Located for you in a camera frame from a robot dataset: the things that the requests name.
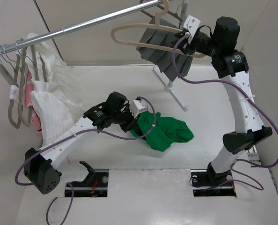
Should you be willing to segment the beige plastic hanger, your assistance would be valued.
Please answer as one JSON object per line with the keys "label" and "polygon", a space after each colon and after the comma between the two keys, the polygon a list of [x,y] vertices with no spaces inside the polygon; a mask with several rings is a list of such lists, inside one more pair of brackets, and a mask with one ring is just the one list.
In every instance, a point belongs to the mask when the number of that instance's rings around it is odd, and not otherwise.
{"label": "beige plastic hanger", "polygon": [[[161,0],[163,6],[161,11],[155,12],[152,16],[151,23],[133,23],[115,27],[111,30],[111,38],[114,42],[121,45],[130,45],[135,47],[144,47],[149,49],[161,50],[166,52],[172,52],[173,48],[168,45],[162,45],[161,42],[167,35],[170,35],[175,39],[175,34],[182,32],[182,30],[161,24],[161,18],[169,12],[169,1]],[[143,32],[134,32],[134,36],[138,37],[138,41],[122,40],[117,38],[117,32],[121,32],[127,29],[141,29]]]}

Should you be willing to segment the green t shirt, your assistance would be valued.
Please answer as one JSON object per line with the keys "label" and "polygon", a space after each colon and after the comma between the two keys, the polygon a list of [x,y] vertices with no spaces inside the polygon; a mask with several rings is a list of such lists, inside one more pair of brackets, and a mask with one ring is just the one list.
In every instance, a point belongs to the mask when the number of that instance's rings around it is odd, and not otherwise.
{"label": "green t shirt", "polygon": [[[140,114],[137,123],[143,132],[147,133],[154,122],[154,115],[150,112]],[[173,143],[187,143],[192,140],[194,134],[184,121],[173,117],[162,117],[160,112],[156,113],[156,125],[153,130],[143,139],[153,150],[164,152]]]}

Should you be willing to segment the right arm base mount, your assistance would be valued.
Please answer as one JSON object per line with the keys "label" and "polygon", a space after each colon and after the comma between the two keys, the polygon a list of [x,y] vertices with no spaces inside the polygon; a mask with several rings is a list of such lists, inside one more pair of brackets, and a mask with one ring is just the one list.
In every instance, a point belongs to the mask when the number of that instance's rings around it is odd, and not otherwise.
{"label": "right arm base mount", "polygon": [[230,170],[216,174],[209,164],[206,169],[191,169],[190,174],[194,197],[237,196]]}

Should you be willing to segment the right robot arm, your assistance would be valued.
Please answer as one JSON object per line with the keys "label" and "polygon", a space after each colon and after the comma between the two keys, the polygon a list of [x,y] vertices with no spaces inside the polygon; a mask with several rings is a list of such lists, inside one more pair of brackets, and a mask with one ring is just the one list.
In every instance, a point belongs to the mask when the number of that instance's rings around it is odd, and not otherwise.
{"label": "right robot arm", "polygon": [[236,50],[240,33],[238,22],[231,17],[220,17],[210,35],[201,31],[200,20],[186,16],[177,37],[185,36],[180,44],[184,54],[201,53],[212,59],[212,66],[222,82],[232,107],[235,131],[224,134],[223,147],[217,157],[208,164],[205,172],[192,171],[194,187],[217,186],[231,174],[231,165],[241,154],[272,135],[271,127],[265,127],[249,86],[249,66],[245,55]]}

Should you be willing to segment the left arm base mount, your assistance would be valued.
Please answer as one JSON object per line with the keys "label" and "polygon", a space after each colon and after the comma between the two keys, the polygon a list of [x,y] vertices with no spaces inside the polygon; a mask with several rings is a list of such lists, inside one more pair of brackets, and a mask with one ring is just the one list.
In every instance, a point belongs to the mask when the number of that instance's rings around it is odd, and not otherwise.
{"label": "left arm base mount", "polygon": [[74,165],[66,181],[65,197],[107,197],[108,169],[95,169],[85,161]]}

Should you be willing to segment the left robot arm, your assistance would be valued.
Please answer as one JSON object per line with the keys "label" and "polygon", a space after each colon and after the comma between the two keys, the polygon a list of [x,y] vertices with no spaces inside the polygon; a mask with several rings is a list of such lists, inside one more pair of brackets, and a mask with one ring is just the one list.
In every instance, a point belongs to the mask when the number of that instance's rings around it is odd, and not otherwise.
{"label": "left robot arm", "polygon": [[29,149],[25,153],[24,175],[41,194],[50,193],[60,183],[62,172],[58,167],[84,141],[112,124],[118,124],[124,132],[134,130],[142,136],[144,132],[140,131],[137,120],[147,110],[147,102],[140,97],[129,101],[121,93],[110,93],[105,102],[87,110],[55,141],[41,150]]}

